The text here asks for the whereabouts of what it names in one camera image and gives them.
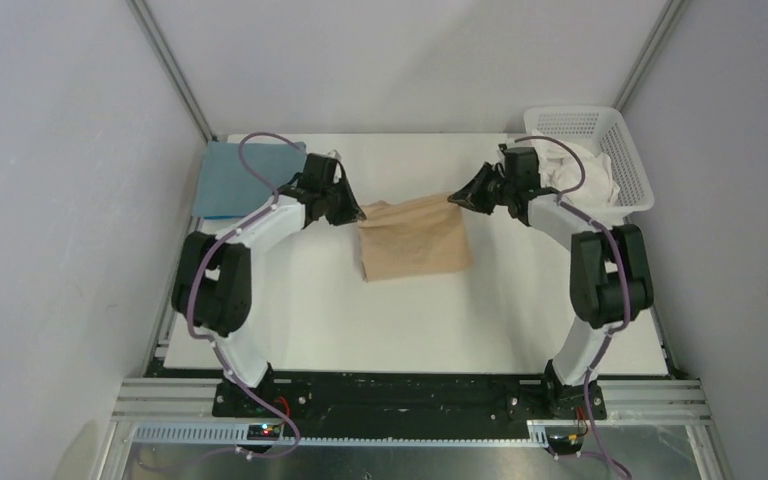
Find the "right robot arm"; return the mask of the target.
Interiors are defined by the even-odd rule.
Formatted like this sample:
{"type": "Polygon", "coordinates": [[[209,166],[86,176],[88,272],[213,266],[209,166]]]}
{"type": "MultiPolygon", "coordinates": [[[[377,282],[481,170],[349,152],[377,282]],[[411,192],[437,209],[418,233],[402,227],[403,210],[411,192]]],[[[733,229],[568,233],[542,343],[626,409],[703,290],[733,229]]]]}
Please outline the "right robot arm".
{"type": "Polygon", "coordinates": [[[487,215],[503,207],[568,251],[575,319],[549,363],[555,381],[540,392],[544,410],[562,418],[579,407],[578,387],[595,380],[611,338],[654,302],[645,240],[638,226],[609,226],[564,200],[559,190],[541,185],[533,148],[505,148],[501,155],[495,164],[484,163],[448,200],[487,215]]]}

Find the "beige t-shirt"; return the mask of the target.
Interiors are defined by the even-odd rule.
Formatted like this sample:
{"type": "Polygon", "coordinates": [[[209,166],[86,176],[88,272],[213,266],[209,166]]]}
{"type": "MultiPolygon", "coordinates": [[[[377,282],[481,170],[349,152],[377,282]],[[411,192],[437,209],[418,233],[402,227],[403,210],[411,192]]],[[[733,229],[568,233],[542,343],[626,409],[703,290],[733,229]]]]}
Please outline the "beige t-shirt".
{"type": "Polygon", "coordinates": [[[358,223],[364,280],[461,272],[473,257],[462,210],[447,193],[362,207],[358,223]]]}

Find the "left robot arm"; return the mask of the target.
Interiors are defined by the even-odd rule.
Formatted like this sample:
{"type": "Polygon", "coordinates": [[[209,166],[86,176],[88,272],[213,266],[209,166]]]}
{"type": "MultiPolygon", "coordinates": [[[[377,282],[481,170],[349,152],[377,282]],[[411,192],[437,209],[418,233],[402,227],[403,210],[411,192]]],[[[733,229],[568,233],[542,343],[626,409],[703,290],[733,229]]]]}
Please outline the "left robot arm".
{"type": "Polygon", "coordinates": [[[303,169],[238,224],[185,238],[170,304],[190,336],[208,343],[224,375],[241,384],[236,400],[250,415],[265,415],[276,399],[263,381],[270,364],[251,328],[256,262],[321,219],[342,226],[364,217],[339,153],[309,153],[303,169]]]}

